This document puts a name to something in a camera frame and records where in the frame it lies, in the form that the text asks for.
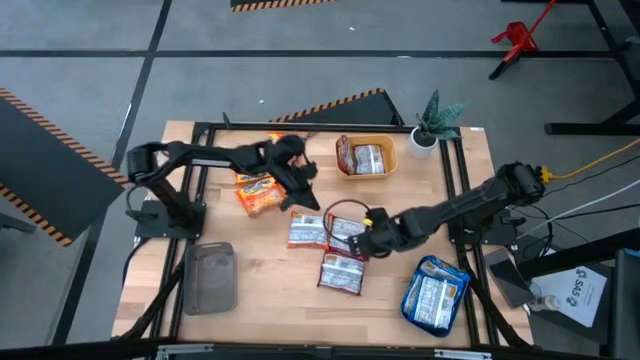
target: black mat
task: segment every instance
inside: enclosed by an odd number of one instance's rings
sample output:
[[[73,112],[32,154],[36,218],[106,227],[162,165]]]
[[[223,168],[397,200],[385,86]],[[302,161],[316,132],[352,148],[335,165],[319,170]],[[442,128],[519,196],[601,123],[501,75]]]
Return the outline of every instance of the black mat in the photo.
[[[233,12],[275,9],[298,5],[323,4],[337,0],[231,0]]]
[[[127,178],[0,89],[0,194],[69,245],[124,191]]]
[[[269,122],[404,125],[387,92],[381,88],[280,116]]]

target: yellow and black hazard tape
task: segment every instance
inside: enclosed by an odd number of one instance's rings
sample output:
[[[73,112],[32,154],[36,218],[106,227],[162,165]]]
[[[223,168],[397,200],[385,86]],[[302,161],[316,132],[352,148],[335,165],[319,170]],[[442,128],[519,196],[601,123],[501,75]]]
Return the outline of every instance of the yellow and black hazard tape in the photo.
[[[22,211],[31,221],[33,221],[38,227],[40,227],[44,232],[49,234],[58,244],[62,246],[67,246],[71,244],[71,239],[65,234],[58,231],[55,226],[49,224],[47,220],[45,220],[40,214],[38,214],[35,210],[33,210],[27,203],[22,201],[14,192],[12,192],[8,187],[4,184],[0,183],[0,195],[5,197],[13,206],[17,207],[18,210]]]
[[[89,151],[86,147],[80,144],[78,141],[73,139],[69,134],[62,131],[58,128],[54,123],[47,120],[44,116],[40,115],[37,111],[31,108],[22,100],[18,99],[15,95],[9,92],[5,88],[0,87],[0,98],[5,99],[9,102],[9,104],[13,105],[16,109],[22,111],[23,114],[28,116],[31,120],[33,120],[38,125],[42,126],[45,130],[47,130],[51,135],[55,136],[58,140],[60,140],[65,146],[69,149],[75,151],[78,155],[82,156],[87,162],[91,165],[102,171],[105,175],[110,177],[117,184],[120,184],[122,187],[126,187],[129,184],[129,179],[126,176],[122,175],[116,169],[112,168],[111,165],[104,162],[102,159],[95,155],[91,151]]]
[[[271,119],[269,120],[269,122],[287,122],[287,121],[291,121],[293,119],[297,119],[300,117],[303,117],[305,115],[309,115],[309,114],[313,114],[319,111],[324,111],[330,108],[334,108],[338,105],[342,105],[342,104],[346,104],[355,100],[360,100],[362,98],[365,98],[367,96],[371,96],[371,95],[376,95],[376,94],[382,94],[384,93],[384,89],[382,88],[377,88],[377,89],[373,89],[373,90],[369,90],[369,91],[365,91],[365,92],[361,92],[360,94],[355,94],[355,95],[351,95],[351,96],[347,96],[345,98],[339,99],[339,100],[334,100],[330,103],[326,103],[326,104],[322,104],[322,105],[318,105],[318,106],[314,106],[311,109],[306,109],[303,111],[298,111],[292,114],[287,114],[284,116],[280,116],[277,117],[275,119]]]
[[[276,9],[297,5],[322,4],[328,2],[336,2],[337,0],[273,0],[255,2],[253,4],[242,4],[231,7],[232,12],[243,12],[262,9]]]

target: concrete floor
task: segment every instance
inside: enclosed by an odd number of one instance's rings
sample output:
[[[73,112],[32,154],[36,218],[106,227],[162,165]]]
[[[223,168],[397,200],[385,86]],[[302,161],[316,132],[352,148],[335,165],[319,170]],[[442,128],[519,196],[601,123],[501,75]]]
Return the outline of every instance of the concrete floor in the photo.
[[[0,50],[146,49],[161,5],[162,0],[5,0]],[[618,39],[634,34],[619,4],[598,5]],[[499,0],[339,0],[233,14],[227,1],[176,0],[159,48],[497,50],[507,45],[492,45],[492,36],[510,21],[530,25],[543,7]],[[582,5],[559,5],[535,38],[545,50],[606,49]],[[0,58],[0,85],[108,159],[141,64],[139,58]],[[542,128],[548,121],[597,122],[629,102],[633,94],[615,62],[523,59],[490,82],[487,75],[496,65],[495,59],[156,59],[128,146],[158,140],[167,120],[219,121],[222,111],[236,121],[266,120],[375,87],[387,90],[409,123],[435,88],[444,103],[469,101],[461,124],[486,128],[495,166],[520,160],[564,173],[631,140],[550,137]],[[558,213],[632,182],[639,170],[640,163],[632,163],[549,196],[540,206]],[[638,194],[628,192],[598,208],[638,201]],[[136,195],[139,206],[142,195]],[[0,203],[0,211],[13,210]],[[639,215],[626,210],[565,224],[595,240],[638,226]],[[110,336],[134,227],[121,197],[107,215],[70,342]],[[562,229],[557,233],[559,246],[582,242]],[[43,234],[0,233],[1,348],[48,341],[79,245],[63,249]],[[537,318],[531,322],[544,348],[597,353],[590,341]]]

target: wooden table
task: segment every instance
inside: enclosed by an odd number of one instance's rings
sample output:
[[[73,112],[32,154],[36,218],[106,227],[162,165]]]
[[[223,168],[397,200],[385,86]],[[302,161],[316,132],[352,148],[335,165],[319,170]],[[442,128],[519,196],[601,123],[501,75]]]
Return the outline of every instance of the wooden table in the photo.
[[[167,123],[163,141],[189,142],[192,122]],[[471,186],[493,176],[493,166],[482,129],[462,128],[465,157]],[[446,200],[439,149],[426,160],[411,157],[406,150],[407,134],[391,134],[398,154],[398,169],[382,180],[343,181],[337,177],[335,141],[339,133],[319,133],[308,141],[307,155],[318,164],[314,193],[323,209],[344,198],[362,200],[370,206],[384,206],[389,214],[408,207]],[[234,147],[267,138],[264,131],[216,131],[217,146]],[[460,192],[455,152],[450,146],[456,191]],[[197,170],[192,189],[195,191]],[[170,181],[179,187],[183,170]],[[288,249],[290,215],[273,209],[256,219],[247,217],[234,191],[230,170],[209,169],[205,191],[207,215],[199,244],[227,241],[237,254],[238,304],[220,314],[182,316],[179,338],[202,342],[332,344],[359,346],[451,346],[470,345],[464,309],[454,329],[436,338],[407,322],[400,314],[400,302],[418,261],[428,254],[457,264],[447,227],[432,235],[421,247],[393,253],[383,260],[372,259],[365,268],[362,296],[352,296],[316,287],[322,250]],[[294,208],[304,213],[307,209]],[[338,206],[334,214],[361,219],[356,205]],[[116,315],[113,334],[128,330],[158,291],[167,252],[167,239],[152,239],[131,261]],[[484,247],[485,253],[492,251]],[[531,342],[526,313],[510,309],[489,276],[494,302],[518,334]],[[167,301],[161,333],[168,333],[173,296]],[[476,316],[483,342],[487,341],[484,312],[475,299]]]

